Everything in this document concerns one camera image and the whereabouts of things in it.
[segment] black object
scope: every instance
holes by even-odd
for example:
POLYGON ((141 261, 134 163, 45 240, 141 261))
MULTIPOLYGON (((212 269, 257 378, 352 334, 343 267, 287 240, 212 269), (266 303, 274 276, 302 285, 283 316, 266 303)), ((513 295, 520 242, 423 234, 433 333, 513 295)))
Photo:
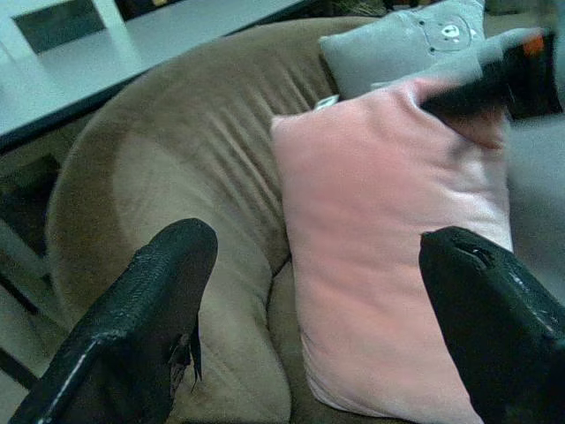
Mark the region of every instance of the black object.
POLYGON ((180 0, 115 0, 116 6, 124 20, 137 18, 178 1, 180 0))
POLYGON ((43 229, 59 163, 50 155, 32 163, 35 182, 0 194, 0 219, 39 256, 46 253, 43 229))
POLYGON ((0 287, 3 287, 31 315, 37 315, 39 309, 11 281, 0 274, 0 287))
POLYGON ((35 54, 104 29, 92 0, 51 3, 12 18, 35 54))
MULTIPOLYGON (((384 0, 385 8, 387 11, 393 11, 395 9, 395 1, 394 0, 384 0)), ((419 0, 410 0, 410 7, 418 7, 419 0)))
POLYGON ((509 251, 458 227, 425 233, 420 269, 485 424, 565 422, 565 309, 509 251))
POLYGON ((2 347, 0 347, 0 369, 28 390, 38 382, 38 378, 29 368, 13 358, 2 347))
POLYGON ((215 263, 214 231, 171 224, 96 300, 11 424, 164 422, 185 367, 200 374, 198 311, 215 263))
POLYGON ((514 119, 561 113, 554 78, 554 34, 540 35, 504 51, 502 60, 482 64, 480 79, 421 104, 439 119, 471 116, 504 105, 514 119))

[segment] pillow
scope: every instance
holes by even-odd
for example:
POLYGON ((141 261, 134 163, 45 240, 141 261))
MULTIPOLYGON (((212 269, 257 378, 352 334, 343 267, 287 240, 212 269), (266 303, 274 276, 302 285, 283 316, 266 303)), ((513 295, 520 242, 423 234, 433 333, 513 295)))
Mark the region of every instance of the pillow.
MULTIPOLYGON (((523 40, 538 34, 538 28, 511 29, 505 33, 490 37, 483 42, 476 42, 474 46, 444 57, 429 68, 408 75, 405 78, 441 78, 454 81, 474 80, 482 75, 481 64, 501 59, 504 49, 516 46, 523 40)), ((371 84, 371 89, 383 88, 393 82, 395 81, 374 82, 371 84)))
POLYGON ((276 117, 275 157, 308 382, 321 402, 375 417, 477 424, 418 268, 419 236, 458 225, 511 248, 502 113, 445 126, 413 79, 276 117))
POLYGON ((389 13, 347 33, 320 38, 340 94, 352 98, 371 84, 397 80, 485 39, 483 0, 446 0, 389 13))

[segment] cushion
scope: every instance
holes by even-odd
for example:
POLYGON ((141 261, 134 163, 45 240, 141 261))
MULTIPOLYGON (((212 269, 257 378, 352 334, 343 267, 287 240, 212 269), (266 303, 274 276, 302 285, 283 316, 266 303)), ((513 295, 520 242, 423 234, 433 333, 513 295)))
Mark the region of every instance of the cushion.
POLYGON ((347 413, 322 404, 308 387, 295 305, 292 261, 273 279, 267 310, 267 325, 276 351, 289 377, 292 395, 292 424, 406 424, 395 418, 374 418, 347 413))
POLYGON ((389 13, 320 46, 344 98, 421 71, 485 39, 482 0, 446 0, 423 9, 389 13))
MULTIPOLYGON (((442 89, 413 79, 274 120, 306 375, 334 408, 481 422, 421 281, 419 235, 459 225, 511 248, 504 149, 418 107, 442 89)), ((499 139, 498 112, 467 125, 499 139)))

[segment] seat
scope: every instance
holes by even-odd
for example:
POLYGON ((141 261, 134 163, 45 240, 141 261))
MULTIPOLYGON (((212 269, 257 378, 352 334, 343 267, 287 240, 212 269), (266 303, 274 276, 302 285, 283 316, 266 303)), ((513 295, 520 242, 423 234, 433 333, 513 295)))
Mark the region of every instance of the seat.
POLYGON ((69 328, 162 228, 197 218, 217 234, 203 380, 185 375, 168 423, 403 422, 337 411, 308 388, 269 137, 273 115, 337 92, 318 39, 370 21, 276 23, 193 49, 108 102, 65 161, 47 238, 69 328))

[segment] pink pillow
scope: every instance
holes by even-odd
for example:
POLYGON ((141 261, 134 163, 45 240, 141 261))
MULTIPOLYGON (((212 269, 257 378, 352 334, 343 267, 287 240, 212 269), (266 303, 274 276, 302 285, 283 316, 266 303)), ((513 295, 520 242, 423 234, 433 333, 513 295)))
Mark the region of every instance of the pink pillow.
POLYGON ((418 107, 444 87, 413 79, 273 122, 306 374, 314 396, 337 409, 482 422, 418 252, 423 231, 447 225, 511 248, 503 149, 478 144, 500 147, 502 120, 486 113, 455 132, 418 107))

